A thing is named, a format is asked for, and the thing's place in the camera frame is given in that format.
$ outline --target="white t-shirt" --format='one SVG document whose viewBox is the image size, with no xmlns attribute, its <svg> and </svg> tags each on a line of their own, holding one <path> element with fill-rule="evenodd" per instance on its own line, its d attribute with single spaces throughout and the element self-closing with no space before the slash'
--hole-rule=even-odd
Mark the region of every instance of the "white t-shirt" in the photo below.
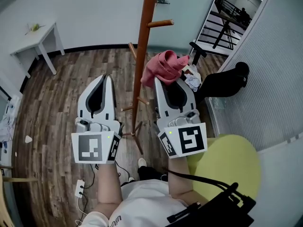
<svg viewBox="0 0 303 227">
<path fill-rule="evenodd" d="M 100 212 L 89 213 L 83 227 L 164 227 L 167 217 L 186 208 L 181 200 L 169 195 L 167 182 L 146 180 L 132 182 L 121 187 L 123 202 L 110 219 Z"/>
</svg>

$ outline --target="white sneaker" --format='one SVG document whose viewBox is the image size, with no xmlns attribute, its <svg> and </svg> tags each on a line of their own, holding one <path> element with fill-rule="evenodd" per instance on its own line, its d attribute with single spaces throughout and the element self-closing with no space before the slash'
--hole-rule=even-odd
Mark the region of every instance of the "white sneaker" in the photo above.
<svg viewBox="0 0 303 227">
<path fill-rule="evenodd" d="M 135 179 L 134 179 L 133 177 L 130 177 L 130 178 L 128 179 L 128 182 L 130 182 L 130 181 L 135 181 Z"/>
<path fill-rule="evenodd" d="M 138 167 L 147 166 L 146 160 L 144 158 L 140 158 L 138 160 Z"/>
</svg>

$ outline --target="pink towel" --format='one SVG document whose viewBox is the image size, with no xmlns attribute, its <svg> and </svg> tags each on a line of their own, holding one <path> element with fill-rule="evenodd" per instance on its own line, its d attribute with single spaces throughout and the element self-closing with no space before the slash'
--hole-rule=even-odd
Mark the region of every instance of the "pink towel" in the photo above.
<svg viewBox="0 0 303 227">
<path fill-rule="evenodd" d="M 189 56 L 177 59 L 173 51 L 165 51 L 152 57 L 147 63 L 141 82 L 144 86 L 153 88 L 154 78 L 157 77 L 166 85 L 170 85 L 181 76 L 181 70 L 188 64 Z"/>
</svg>

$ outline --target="black chair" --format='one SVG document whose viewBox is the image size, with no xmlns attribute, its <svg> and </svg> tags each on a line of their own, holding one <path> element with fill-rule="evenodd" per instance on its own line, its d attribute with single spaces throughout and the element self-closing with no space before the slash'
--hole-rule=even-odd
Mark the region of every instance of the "black chair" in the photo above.
<svg viewBox="0 0 303 227">
<path fill-rule="evenodd" d="M 193 64 L 196 65 L 200 55 L 206 57 L 206 52 L 194 42 L 189 43 L 196 54 Z M 199 104 L 207 96 L 229 97 L 235 95 L 242 87 L 245 87 L 248 80 L 250 69 L 244 62 L 238 62 L 234 69 L 208 75 L 201 87 L 194 93 L 196 104 Z"/>
</svg>

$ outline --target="power strip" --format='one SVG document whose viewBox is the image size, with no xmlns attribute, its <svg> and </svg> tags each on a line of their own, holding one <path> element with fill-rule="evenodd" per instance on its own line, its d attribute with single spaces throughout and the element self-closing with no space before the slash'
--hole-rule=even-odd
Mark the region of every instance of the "power strip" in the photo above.
<svg viewBox="0 0 303 227">
<path fill-rule="evenodd" d="M 75 196 L 78 198 L 82 198 L 83 190 L 84 190 L 84 184 L 85 182 L 83 180 L 77 181 Z"/>
</svg>

